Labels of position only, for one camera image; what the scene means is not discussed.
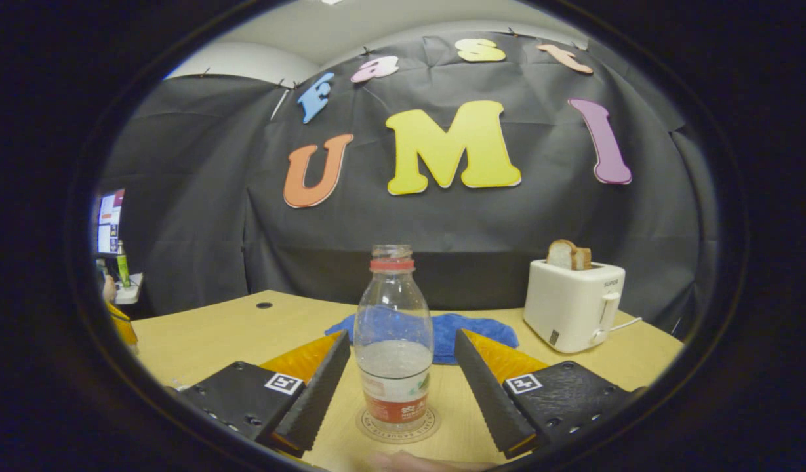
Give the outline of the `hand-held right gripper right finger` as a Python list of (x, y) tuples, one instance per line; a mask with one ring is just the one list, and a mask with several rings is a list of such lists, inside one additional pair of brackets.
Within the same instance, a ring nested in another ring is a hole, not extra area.
[(576, 361), (544, 364), (463, 328), (454, 335), (454, 357), (506, 459), (573, 442), (640, 394)]

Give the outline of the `round brown coaster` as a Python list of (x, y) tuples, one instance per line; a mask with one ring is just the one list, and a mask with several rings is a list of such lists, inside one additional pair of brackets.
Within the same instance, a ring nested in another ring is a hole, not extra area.
[(355, 417), (355, 424), (364, 436), (373, 441), (403, 445), (429, 439), (441, 427), (441, 416), (433, 407), (427, 406), (426, 412), (415, 421), (391, 423), (374, 418), (366, 408), (362, 408)]

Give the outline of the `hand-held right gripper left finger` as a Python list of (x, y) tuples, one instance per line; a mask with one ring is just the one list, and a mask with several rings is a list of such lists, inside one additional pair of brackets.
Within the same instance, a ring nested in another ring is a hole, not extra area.
[(235, 361), (176, 398), (254, 443), (300, 459), (315, 444), (351, 355), (346, 330), (260, 365)]

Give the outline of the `clear plastic water bottle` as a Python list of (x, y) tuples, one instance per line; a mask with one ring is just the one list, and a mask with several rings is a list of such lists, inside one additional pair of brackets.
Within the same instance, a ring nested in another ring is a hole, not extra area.
[(372, 278), (353, 325), (366, 413), (382, 432), (408, 433), (426, 421), (435, 355), (432, 316), (414, 280), (411, 246), (373, 246), (369, 269)]

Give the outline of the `computer monitor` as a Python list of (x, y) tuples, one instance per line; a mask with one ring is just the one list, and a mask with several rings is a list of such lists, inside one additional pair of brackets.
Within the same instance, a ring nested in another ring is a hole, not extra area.
[(120, 227), (125, 188), (101, 194), (96, 211), (96, 251), (99, 255), (116, 255), (120, 248)]

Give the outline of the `white toaster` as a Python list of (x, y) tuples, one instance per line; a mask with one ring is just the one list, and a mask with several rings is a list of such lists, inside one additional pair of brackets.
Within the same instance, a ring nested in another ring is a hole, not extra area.
[(593, 263), (587, 271), (571, 271), (532, 261), (523, 320), (555, 351), (593, 349), (612, 332), (625, 278), (615, 265)]

